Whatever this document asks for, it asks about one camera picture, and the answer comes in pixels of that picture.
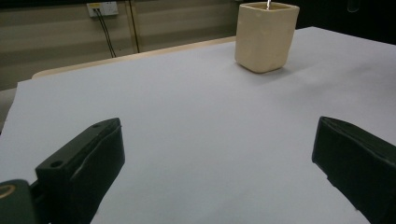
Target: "screw hole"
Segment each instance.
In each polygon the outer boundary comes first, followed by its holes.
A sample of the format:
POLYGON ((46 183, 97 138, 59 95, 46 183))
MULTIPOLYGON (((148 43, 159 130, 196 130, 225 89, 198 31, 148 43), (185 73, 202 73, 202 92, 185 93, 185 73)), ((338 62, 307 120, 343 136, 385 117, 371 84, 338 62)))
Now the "screw hole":
POLYGON ((55 162, 50 164, 50 167, 56 168, 56 167, 62 165, 62 163, 63 163, 62 161, 55 161, 55 162))

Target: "power outlet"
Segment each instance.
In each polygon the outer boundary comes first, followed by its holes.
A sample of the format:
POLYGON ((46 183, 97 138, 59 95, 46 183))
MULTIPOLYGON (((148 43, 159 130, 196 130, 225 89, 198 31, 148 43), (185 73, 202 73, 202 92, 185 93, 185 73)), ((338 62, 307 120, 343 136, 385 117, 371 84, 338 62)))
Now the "power outlet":
POLYGON ((117 2, 104 2, 102 3, 102 14, 104 16, 112 16, 119 14, 119 9, 117 8, 117 2))
POLYGON ((117 2, 89 3, 87 4, 87 8, 90 17, 97 17, 94 9, 99 9, 102 16, 112 16, 119 14, 117 2))

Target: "cable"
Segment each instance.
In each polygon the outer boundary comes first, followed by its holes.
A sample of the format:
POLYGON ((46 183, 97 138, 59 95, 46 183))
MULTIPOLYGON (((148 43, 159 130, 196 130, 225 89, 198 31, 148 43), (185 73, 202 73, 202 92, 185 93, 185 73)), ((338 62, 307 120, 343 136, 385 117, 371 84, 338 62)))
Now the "cable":
POLYGON ((137 31, 136 31, 136 23, 134 22, 134 11, 132 10, 132 1, 129 0, 129 10, 131 12, 131 17, 132 17, 132 25, 134 27, 134 36, 135 36, 135 40, 136 40, 136 48, 137 48, 137 52, 140 53, 140 48, 139 48, 139 41, 137 38, 137 31))
POLYGON ((93 11, 96 13, 96 16, 98 17, 99 22, 102 25, 102 29, 105 32, 106 41, 107 41, 108 49, 110 50, 110 53, 111 53, 111 57, 112 58, 116 58, 117 55, 116 55, 116 52, 113 49, 113 45, 111 44, 110 35, 108 33, 108 30, 107 30, 107 27, 106 27, 106 24, 105 24, 105 20, 103 19, 102 13, 101 13, 99 8, 94 8, 93 11))
POLYGON ((107 40, 108 40, 107 43, 108 43, 108 45, 110 47, 110 51, 112 52, 111 56, 113 57, 113 54, 114 54, 114 58, 117 58, 116 52, 114 51, 113 45, 111 44, 110 34, 108 33, 108 30, 107 30, 107 27, 106 27, 106 24, 105 24, 105 19, 103 18, 102 12, 99 9, 97 9, 97 11, 99 13, 99 20, 102 21, 102 24, 105 27, 104 30, 105 30, 105 35, 106 35, 107 40))

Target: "white paper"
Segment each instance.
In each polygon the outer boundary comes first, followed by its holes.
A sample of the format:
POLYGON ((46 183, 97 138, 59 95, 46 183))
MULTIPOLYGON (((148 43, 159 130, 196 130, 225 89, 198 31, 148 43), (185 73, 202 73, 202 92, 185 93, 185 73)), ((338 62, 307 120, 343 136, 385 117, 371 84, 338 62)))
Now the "white paper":
POLYGON ((118 117, 126 153, 92 223, 368 223, 312 163, 320 116, 396 144, 396 47, 296 31, 286 65, 256 75, 234 43, 19 84, 0 181, 118 117))

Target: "beige cup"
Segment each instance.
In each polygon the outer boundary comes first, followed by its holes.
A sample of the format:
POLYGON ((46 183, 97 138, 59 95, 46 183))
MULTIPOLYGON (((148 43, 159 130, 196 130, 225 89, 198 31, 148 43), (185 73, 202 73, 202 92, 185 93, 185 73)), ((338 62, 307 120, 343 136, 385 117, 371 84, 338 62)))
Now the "beige cup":
POLYGON ((271 3, 239 6, 235 60, 255 73, 285 65, 297 22, 299 7, 271 3))

